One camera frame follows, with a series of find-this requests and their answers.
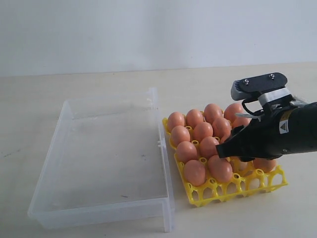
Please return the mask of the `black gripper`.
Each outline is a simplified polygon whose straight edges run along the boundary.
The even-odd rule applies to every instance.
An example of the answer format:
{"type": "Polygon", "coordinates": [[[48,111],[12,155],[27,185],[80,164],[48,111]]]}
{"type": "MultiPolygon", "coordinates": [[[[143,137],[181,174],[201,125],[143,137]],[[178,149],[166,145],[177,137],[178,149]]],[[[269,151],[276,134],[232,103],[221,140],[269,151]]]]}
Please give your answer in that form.
{"type": "Polygon", "coordinates": [[[238,157],[241,161],[255,158],[273,160],[291,152],[289,148],[289,117],[284,110],[268,119],[252,119],[250,123],[232,129],[225,142],[216,146],[220,158],[238,157]]]}

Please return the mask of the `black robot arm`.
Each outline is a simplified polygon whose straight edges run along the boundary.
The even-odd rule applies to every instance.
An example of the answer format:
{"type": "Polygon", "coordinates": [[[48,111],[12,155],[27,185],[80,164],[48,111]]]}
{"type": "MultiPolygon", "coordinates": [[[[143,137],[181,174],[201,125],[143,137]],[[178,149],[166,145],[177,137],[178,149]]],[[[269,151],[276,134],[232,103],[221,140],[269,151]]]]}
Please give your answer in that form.
{"type": "Polygon", "coordinates": [[[317,150],[317,104],[278,109],[247,126],[238,126],[216,146],[219,157],[277,159],[287,154],[317,150]]]}

